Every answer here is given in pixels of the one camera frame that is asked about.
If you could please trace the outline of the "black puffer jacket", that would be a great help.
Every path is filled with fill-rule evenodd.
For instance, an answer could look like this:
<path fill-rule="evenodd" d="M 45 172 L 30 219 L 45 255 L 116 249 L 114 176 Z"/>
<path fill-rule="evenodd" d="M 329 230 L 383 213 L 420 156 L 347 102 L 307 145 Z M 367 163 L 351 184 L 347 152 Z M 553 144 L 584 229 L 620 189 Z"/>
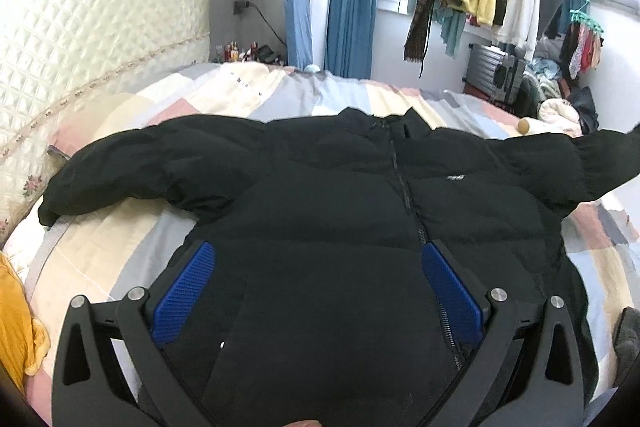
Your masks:
<path fill-rule="evenodd" d="M 188 239 L 216 265 L 165 355 L 217 424 L 411 426 L 470 355 L 422 272 L 431 241 L 523 303 L 562 297 L 592 396 L 588 297 L 562 223 L 638 172 L 637 131 L 485 140 L 416 112 L 192 115 L 86 146 L 38 215 L 125 198 L 192 213 Z"/>

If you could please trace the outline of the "white hanging hoodie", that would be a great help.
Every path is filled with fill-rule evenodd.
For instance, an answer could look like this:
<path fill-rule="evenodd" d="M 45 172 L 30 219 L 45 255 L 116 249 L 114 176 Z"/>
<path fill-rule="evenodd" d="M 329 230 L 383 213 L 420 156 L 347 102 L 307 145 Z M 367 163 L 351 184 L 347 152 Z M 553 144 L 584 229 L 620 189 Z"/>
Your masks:
<path fill-rule="evenodd" d="M 492 28 L 492 41 L 514 46 L 530 61 L 538 39 L 540 0 L 508 0 L 501 26 Z"/>

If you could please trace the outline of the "pink pillow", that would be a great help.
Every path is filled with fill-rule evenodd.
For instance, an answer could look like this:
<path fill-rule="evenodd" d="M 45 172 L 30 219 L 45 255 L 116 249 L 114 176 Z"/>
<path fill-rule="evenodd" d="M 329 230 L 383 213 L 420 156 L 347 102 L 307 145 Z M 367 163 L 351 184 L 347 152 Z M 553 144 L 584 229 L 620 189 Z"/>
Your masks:
<path fill-rule="evenodd" d="M 167 106 L 166 102 L 137 94 L 107 95 L 64 117 L 52 133 L 49 145 L 63 156 L 70 157 L 107 135 L 143 128 Z"/>

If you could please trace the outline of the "grey cloth at bed edge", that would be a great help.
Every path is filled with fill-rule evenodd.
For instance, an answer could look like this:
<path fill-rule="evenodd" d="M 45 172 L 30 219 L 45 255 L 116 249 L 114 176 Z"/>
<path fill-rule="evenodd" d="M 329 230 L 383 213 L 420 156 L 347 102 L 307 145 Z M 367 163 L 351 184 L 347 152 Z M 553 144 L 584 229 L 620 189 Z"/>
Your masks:
<path fill-rule="evenodd" d="M 613 347 L 617 357 L 614 386 L 620 387 L 640 351 L 640 312 L 637 309 L 623 309 L 613 336 Z"/>

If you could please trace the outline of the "cream plush pile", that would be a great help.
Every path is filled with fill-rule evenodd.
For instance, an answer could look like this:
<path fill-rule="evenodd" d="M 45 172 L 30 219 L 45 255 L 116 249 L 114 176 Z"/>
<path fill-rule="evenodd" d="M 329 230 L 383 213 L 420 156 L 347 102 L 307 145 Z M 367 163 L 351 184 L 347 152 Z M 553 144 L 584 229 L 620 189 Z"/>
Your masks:
<path fill-rule="evenodd" d="M 562 98 L 549 98 L 541 103 L 538 119 L 549 132 L 563 133 L 572 138 L 582 136 L 580 116 L 569 101 Z"/>

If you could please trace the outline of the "patchwork bed quilt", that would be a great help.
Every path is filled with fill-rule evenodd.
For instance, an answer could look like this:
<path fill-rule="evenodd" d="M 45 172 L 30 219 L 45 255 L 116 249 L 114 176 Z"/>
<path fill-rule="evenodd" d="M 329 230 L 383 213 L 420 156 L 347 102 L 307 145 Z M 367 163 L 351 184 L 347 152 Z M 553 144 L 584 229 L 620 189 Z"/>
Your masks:
<path fill-rule="evenodd" d="M 191 114 L 270 121 L 334 115 L 353 107 L 376 116 L 414 109 L 433 127 L 483 138 L 518 135 L 516 117 L 471 95 L 259 65 L 195 65 L 120 93 L 168 104 L 144 127 Z M 67 158 L 50 145 L 47 153 L 56 167 Z M 70 298 L 81 294 L 96 303 L 115 300 L 131 287 L 149 284 L 192 227 L 190 217 L 163 202 L 130 200 L 65 219 L 52 229 L 29 215 L 17 225 L 4 252 L 21 275 L 32 311 L 56 341 Z M 620 314 L 639 304 L 639 234 L 614 195 L 579 206 L 564 221 L 562 234 L 589 298 L 588 322 L 599 364 L 594 394 L 606 398 L 615 389 L 613 336 Z"/>

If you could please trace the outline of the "teal sock hanger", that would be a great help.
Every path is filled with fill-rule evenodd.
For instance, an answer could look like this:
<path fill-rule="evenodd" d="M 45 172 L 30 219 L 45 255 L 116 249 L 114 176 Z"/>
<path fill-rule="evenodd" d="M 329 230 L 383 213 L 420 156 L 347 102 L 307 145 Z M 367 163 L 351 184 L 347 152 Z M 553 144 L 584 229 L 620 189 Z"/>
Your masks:
<path fill-rule="evenodd" d="M 590 14 L 591 0 L 570 0 L 570 20 L 588 27 L 598 36 L 604 35 L 604 30 L 598 21 Z"/>

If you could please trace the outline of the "teal hanging garment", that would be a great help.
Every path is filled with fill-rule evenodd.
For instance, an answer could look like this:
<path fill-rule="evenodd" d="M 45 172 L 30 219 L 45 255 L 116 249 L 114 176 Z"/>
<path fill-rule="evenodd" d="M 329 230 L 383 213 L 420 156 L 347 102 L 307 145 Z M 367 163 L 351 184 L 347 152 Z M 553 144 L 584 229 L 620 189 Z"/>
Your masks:
<path fill-rule="evenodd" d="M 410 13 L 412 21 L 404 46 L 406 61 L 424 60 L 433 20 L 440 25 L 445 53 L 451 57 L 457 56 L 466 16 L 454 8 L 454 0 L 414 0 Z"/>

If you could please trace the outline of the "white cylindrical bottle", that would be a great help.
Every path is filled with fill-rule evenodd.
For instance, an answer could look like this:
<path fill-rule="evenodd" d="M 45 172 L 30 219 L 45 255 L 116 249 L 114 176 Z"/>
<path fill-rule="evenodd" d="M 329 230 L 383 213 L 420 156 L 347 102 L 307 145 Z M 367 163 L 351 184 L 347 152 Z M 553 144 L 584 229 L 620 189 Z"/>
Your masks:
<path fill-rule="evenodd" d="M 540 120 L 522 118 L 518 121 L 516 130 L 518 130 L 518 133 L 521 135 L 533 135 L 546 132 L 546 127 L 544 127 L 544 123 Z"/>

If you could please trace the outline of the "blue curtain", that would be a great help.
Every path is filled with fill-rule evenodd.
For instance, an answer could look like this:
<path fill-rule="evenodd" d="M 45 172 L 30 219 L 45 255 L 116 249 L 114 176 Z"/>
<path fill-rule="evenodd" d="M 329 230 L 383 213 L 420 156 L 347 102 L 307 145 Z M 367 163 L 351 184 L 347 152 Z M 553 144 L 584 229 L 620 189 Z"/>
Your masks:
<path fill-rule="evenodd" d="M 330 0 L 324 68 L 335 76 L 371 75 L 376 0 Z"/>

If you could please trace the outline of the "grey suitcase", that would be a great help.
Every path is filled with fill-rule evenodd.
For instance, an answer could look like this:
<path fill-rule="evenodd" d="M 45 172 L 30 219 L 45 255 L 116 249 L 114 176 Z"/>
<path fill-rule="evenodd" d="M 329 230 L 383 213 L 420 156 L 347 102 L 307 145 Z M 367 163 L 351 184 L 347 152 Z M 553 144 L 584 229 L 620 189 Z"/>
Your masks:
<path fill-rule="evenodd" d="M 513 106 L 518 98 L 526 61 L 496 46 L 472 43 L 463 82 L 487 96 L 491 102 Z"/>

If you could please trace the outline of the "black wall plug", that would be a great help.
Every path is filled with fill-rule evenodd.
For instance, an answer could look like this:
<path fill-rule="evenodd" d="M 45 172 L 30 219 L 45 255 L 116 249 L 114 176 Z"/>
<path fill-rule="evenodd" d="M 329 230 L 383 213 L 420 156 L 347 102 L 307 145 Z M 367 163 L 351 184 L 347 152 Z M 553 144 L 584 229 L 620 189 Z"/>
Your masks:
<path fill-rule="evenodd" d="M 233 14 L 241 15 L 246 9 L 250 7 L 250 2 L 245 0 L 238 0 L 233 3 Z"/>

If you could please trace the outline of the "cosmetics bottles on nightstand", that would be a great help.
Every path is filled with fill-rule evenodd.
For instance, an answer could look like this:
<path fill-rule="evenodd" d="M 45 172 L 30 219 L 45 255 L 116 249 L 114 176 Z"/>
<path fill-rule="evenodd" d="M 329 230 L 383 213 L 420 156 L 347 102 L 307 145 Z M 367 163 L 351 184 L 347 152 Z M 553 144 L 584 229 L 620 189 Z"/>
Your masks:
<path fill-rule="evenodd" d="M 267 66 L 286 65 L 283 56 L 266 44 L 261 46 L 257 42 L 251 42 L 250 46 L 244 49 L 236 41 L 217 44 L 214 49 L 213 62 L 218 64 L 256 62 Z"/>

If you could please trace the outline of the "cream quilted headboard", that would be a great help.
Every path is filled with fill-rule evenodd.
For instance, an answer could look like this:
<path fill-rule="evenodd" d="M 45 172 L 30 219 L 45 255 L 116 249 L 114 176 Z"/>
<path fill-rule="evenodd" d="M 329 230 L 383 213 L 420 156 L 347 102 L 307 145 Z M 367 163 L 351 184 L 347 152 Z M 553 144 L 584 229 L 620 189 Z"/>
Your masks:
<path fill-rule="evenodd" d="M 49 139 L 105 95 L 209 56 L 208 0 L 24 0 L 1 17 L 1 237 L 54 173 Z"/>

